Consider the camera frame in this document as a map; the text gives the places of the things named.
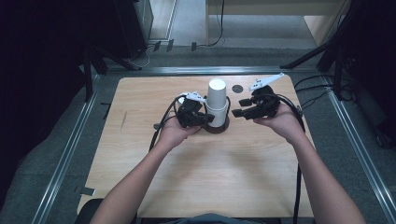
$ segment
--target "wire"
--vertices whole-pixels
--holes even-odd
[[[218,0],[216,0],[216,11],[219,11]],[[216,20],[218,21],[219,27],[221,27],[221,22],[219,20],[219,14],[216,13]]]
[[[184,95],[180,95],[177,98],[175,98],[175,100],[168,106],[168,108],[166,109],[166,112],[163,114],[163,118],[161,119],[160,125],[157,129],[157,131],[154,133],[154,135],[152,136],[151,139],[151,143],[149,145],[148,151],[151,151],[151,149],[154,147],[155,141],[157,140],[157,136],[158,133],[160,132],[161,128],[163,127],[163,125],[165,124],[166,121],[169,120],[168,118],[168,114],[171,110],[171,108],[175,108],[175,103],[178,101],[178,99],[180,99],[181,97],[185,97]]]
[[[146,53],[146,57],[147,57],[147,59],[148,59],[148,61],[145,63],[145,64],[143,64],[143,65],[139,65],[139,64],[136,64],[136,63],[133,63],[133,61],[134,60],[136,60],[138,57],[140,57],[140,55],[142,54],[142,52],[140,52],[136,57],[134,57],[132,60],[131,59],[128,59],[128,63],[130,63],[130,64],[132,64],[132,65],[134,65],[134,66],[136,66],[136,67],[146,67],[147,65],[149,65],[149,54],[148,54],[148,50],[149,49],[151,49],[151,48],[153,48],[154,46],[149,46],[148,48],[146,48],[144,51],[145,51],[145,53]]]
[[[298,85],[300,85],[302,82],[305,82],[305,81],[307,81],[309,79],[313,79],[313,78],[317,78],[317,77],[334,77],[334,76],[331,76],[331,75],[318,75],[318,76],[306,77],[306,78],[303,78],[300,81],[298,81],[296,84],[294,84],[294,89],[296,89],[296,87]]]
[[[215,45],[217,45],[219,43],[219,41],[221,40],[222,35],[223,35],[223,17],[224,17],[224,0],[222,0],[222,4],[221,4],[221,20],[220,20],[220,36],[219,36],[219,39],[216,42],[212,43],[212,44],[197,45],[197,47],[210,47],[211,48],[211,47],[214,47]]]
[[[293,224],[297,224],[298,212],[300,209],[301,198],[301,179],[303,172],[301,171],[300,164],[297,165],[297,181],[296,181],[296,199],[294,201]]]
[[[298,91],[310,91],[310,90],[313,90],[313,89],[316,89],[316,88],[321,88],[321,87],[330,87],[330,88],[332,88],[333,84],[323,84],[323,85],[306,87],[306,88],[302,88],[302,89],[296,90],[296,92],[298,92]]]
[[[327,89],[327,90],[326,90],[325,92],[323,92],[321,95],[319,95],[319,96],[317,96],[317,97],[315,97],[315,98],[313,98],[313,99],[310,99],[310,100],[306,101],[305,103],[301,104],[301,108],[302,108],[302,109],[307,109],[309,106],[311,106],[312,104],[314,104],[315,101],[316,101],[317,99],[321,98],[322,96],[324,96],[326,93],[328,93],[328,92],[330,92],[330,91],[332,91],[332,89]]]
[[[282,95],[282,94],[277,94],[277,96],[279,96],[279,97],[283,98],[284,100],[288,101],[288,102],[289,102],[289,105],[291,105],[292,107],[296,107],[296,106],[294,105],[294,103],[293,103],[288,97],[286,97],[286,96],[284,96],[284,95]]]

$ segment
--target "metal frame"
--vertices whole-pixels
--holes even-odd
[[[142,71],[125,71],[124,68],[112,68],[111,73],[123,73],[130,75],[131,77],[158,77],[158,76],[207,76],[207,75],[216,75],[216,76],[232,76],[232,75],[272,75],[278,74],[279,72],[283,72],[286,74],[293,73],[312,73],[317,74],[318,71],[316,67],[300,67],[295,68],[293,70],[289,69],[279,69],[277,66],[213,66],[213,67],[155,67],[155,68],[147,68]],[[94,87],[97,90],[99,85],[100,78],[96,75],[94,80]],[[331,84],[331,81],[328,78],[323,78],[323,82],[325,84]],[[53,202],[56,198],[58,190],[62,184],[64,179],[64,175],[67,171],[68,165],[73,158],[73,153],[78,143],[78,139],[84,129],[86,120],[91,113],[92,106],[94,104],[95,98],[97,95],[97,91],[93,93],[92,98],[85,103],[81,110],[81,114],[78,118],[76,126],[70,136],[70,139],[64,149],[64,153],[58,163],[57,168],[52,176],[51,181],[49,182],[46,192],[43,196],[43,199],[37,208],[35,213],[35,217],[32,223],[45,223],[47,216],[50,212],[50,209],[53,205]],[[348,138],[355,150],[355,153],[358,156],[358,159],[361,163],[361,166],[364,172],[367,175],[367,178],[375,192],[375,195],[387,217],[389,223],[396,223],[396,205],[393,201],[388,187],[385,185],[380,173],[377,171],[371,157],[365,148],[363,142],[361,141],[361,137],[353,124],[350,116],[347,113],[347,110],[344,107],[344,104],[338,101],[337,97],[333,92],[329,93],[330,99],[334,106],[335,111],[339,119],[341,120],[344,128],[346,129],[346,133]]]

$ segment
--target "black curtain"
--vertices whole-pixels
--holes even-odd
[[[0,5],[0,207],[19,161],[45,140],[84,86],[84,46],[49,0]]]
[[[396,1],[366,0],[345,45],[345,67],[359,83],[357,101],[384,147],[396,145]]]

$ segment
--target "cable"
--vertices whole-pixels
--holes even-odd
[[[223,35],[224,1],[225,0],[222,0],[222,4],[221,4],[221,23],[220,23],[220,36],[219,36],[219,39],[216,42],[212,43],[212,44],[197,45],[197,47],[209,47],[209,48],[211,48],[211,47],[214,47],[215,45],[217,45],[219,43],[219,41],[221,40],[222,35]]]
[[[298,81],[296,84],[294,84],[294,89],[296,89],[296,87],[299,84],[301,84],[302,82],[305,82],[305,81],[307,81],[309,79],[313,79],[313,78],[317,78],[317,77],[334,77],[334,76],[331,76],[331,75],[318,75],[318,76],[306,77],[306,78],[303,78],[300,81]]]
[[[218,0],[216,0],[216,11],[219,11]],[[218,21],[219,27],[221,27],[221,22],[219,21],[219,14],[216,13],[216,20]]]
[[[332,91],[332,89],[327,89],[327,90],[326,90],[325,92],[323,92],[320,96],[317,96],[317,97],[315,97],[315,98],[313,98],[313,99],[310,99],[310,100],[306,101],[305,103],[301,104],[301,108],[302,108],[302,109],[307,109],[307,108],[308,108],[309,106],[311,106],[317,99],[319,99],[320,97],[324,96],[326,93],[328,93],[328,92],[330,92],[330,91]]]
[[[134,57],[132,60],[131,59],[128,59],[128,63],[130,63],[130,64],[132,64],[132,65],[134,65],[134,66],[136,66],[136,67],[146,67],[147,65],[149,65],[149,54],[148,54],[148,50],[149,49],[151,49],[151,48],[153,48],[154,46],[149,46],[148,48],[146,48],[144,51],[145,51],[145,53],[146,53],[146,57],[147,57],[147,59],[148,59],[148,61],[145,63],[145,64],[143,64],[143,65],[139,65],[139,64],[136,64],[136,63],[133,63],[133,61],[134,60],[136,60],[138,57],[140,57],[140,55],[142,54],[141,52],[136,56],[136,57]]]
[[[148,151],[151,151],[151,149],[154,147],[155,141],[157,140],[157,136],[158,133],[160,132],[161,128],[163,127],[163,125],[165,124],[166,121],[169,120],[168,118],[168,114],[171,110],[172,107],[175,106],[175,103],[178,101],[178,99],[180,99],[181,97],[185,97],[184,95],[178,96],[177,98],[175,98],[175,100],[169,105],[169,107],[166,109],[166,112],[163,114],[163,118],[161,119],[160,125],[157,129],[157,131],[154,133],[154,135],[152,136],[151,139],[151,143],[149,145],[149,149]]]
[[[297,165],[296,199],[294,201],[293,224],[297,224],[297,220],[298,220],[298,212],[300,209],[302,176],[303,176],[303,172],[301,171],[300,165]]]
[[[303,131],[305,132],[303,115],[302,115],[301,111],[288,98],[279,97],[278,99],[290,107],[291,111],[293,112],[294,116],[297,118]]]
[[[321,87],[330,87],[330,88],[332,88],[333,84],[323,84],[323,85],[306,87],[306,88],[302,88],[302,89],[296,90],[296,92],[298,92],[298,91],[309,91],[309,90],[313,90],[313,89],[321,88]]]

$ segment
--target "hand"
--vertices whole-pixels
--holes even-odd
[[[198,132],[200,128],[198,126],[183,128],[177,118],[171,118],[161,128],[157,144],[161,142],[170,151],[180,145],[189,135]]]
[[[288,105],[280,104],[273,118],[254,119],[253,122],[267,126],[280,136],[286,138],[289,143],[305,135],[303,128],[295,118]]]

